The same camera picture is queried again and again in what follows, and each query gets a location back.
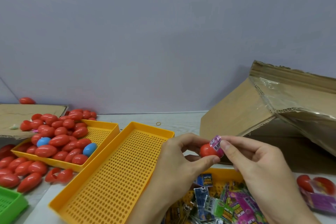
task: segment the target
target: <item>green packet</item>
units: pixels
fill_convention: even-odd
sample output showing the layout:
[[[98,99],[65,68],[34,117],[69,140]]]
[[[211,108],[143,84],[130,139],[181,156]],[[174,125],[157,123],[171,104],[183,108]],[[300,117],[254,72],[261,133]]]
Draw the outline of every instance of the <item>green packet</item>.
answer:
[[[218,198],[207,196],[205,198],[204,211],[211,213],[216,218],[220,218],[224,223],[231,224],[233,209]]]

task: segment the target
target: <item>purple packet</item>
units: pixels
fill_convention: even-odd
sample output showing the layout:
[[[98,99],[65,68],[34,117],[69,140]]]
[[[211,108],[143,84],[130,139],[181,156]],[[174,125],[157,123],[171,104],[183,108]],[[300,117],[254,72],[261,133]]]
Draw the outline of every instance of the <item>purple packet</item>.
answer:
[[[217,135],[214,138],[212,138],[212,140],[209,143],[210,147],[215,149],[215,151],[217,152],[217,156],[220,158],[224,156],[224,151],[222,150],[220,146],[221,141],[222,141],[221,137]]]
[[[324,194],[310,193],[302,188],[300,188],[300,192],[311,209],[336,214],[336,198]]]

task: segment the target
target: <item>person's right hand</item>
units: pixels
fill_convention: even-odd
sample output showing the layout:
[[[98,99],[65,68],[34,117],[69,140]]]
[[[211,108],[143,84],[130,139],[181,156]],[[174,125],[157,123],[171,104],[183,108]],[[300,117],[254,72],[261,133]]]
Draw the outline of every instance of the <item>person's right hand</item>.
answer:
[[[279,148],[245,137],[221,138],[221,148],[269,223],[320,223],[301,197]]]

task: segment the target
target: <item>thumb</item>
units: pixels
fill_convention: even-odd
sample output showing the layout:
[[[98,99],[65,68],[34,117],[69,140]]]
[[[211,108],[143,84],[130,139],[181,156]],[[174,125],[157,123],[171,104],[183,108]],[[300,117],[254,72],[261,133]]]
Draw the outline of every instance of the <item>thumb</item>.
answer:
[[[246,158],[235,146],[230,144],[226,140],[220,142],[220,147],[224,151],[227,158],[238,168],[238,170],[243,173],[243,171],[248,168],[252,161]]]
[[[192,162],[195,177],[207,171],[212,165],[217,164],[219,161],[220,159],[218,156],[211,155]]]

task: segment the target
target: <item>pile of red eggs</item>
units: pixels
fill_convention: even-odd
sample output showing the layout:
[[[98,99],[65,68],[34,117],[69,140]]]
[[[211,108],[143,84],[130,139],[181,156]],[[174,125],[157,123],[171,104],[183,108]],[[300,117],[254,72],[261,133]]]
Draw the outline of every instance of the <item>pile of red eggs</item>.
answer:
[[[24,131],[34,129],[38,133],[32,136],[31,142],[22,144],[15,150],[82,165],[88,159],[83,154],[83,149],[92,142],[88,138],[78,140],[88,134],[86,123],[80,120],[95,120],[96,117],[95,112],[82,109],[72,110],[60,118],[52,114],[34,114],[32,121],[23,121],[20,128]],[[44,137],[51,140],[38,147],[38,141]]]
[[[13,147],[15,146],[9,144],[0,149],[0,186],[4,188],[18,186],[18,192],[29,192],[40,184],[42,177],[48,172],[48,166],[41,161],[34,162],[24,157],[16,158],[11,152]],[[73,171],[71,169],[61,171],[54,168],[46,175],[45,180],[67,183],[72,177]]]

